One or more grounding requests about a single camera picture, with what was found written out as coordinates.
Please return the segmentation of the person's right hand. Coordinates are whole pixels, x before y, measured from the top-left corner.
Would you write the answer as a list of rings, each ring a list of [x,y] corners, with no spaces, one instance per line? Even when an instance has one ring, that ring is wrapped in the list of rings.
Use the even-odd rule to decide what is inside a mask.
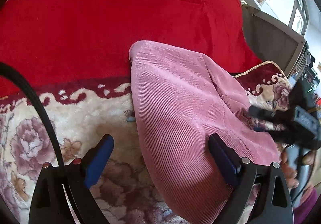
[[[314,150],[308,152],[303,158],[302,158],[302,164],[303,165],[312,165],[314,164],[316,152]],[[289,190],[293,188],[297,188],[299,185],[299,181],[297,180],[297,171],[289,167],[288,165],[288,158],[285,151],[282,151],[281,153],[281,168],[282,172],[284,174],[284,177],[286,179],[287,186]]]

